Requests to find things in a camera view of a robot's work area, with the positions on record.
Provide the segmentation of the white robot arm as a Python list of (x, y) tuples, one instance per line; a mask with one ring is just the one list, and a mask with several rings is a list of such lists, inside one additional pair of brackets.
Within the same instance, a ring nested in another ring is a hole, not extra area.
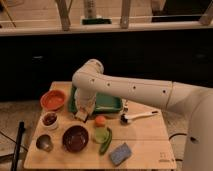
[(78, 101), (86, 105), (96, 93), (128, 99), (189, 119), (182, 171), (213, 171), (213, 88), (172, 81), (113, 77), (90, 59), (72, 76)]

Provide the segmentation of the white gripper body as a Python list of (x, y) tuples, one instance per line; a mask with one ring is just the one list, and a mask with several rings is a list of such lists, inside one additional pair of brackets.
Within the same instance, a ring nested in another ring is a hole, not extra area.
[(91, 115), (95, 109), (96, 94), (94, 92), (77, 89), (74, 95), (75, 105), (78, 111)]

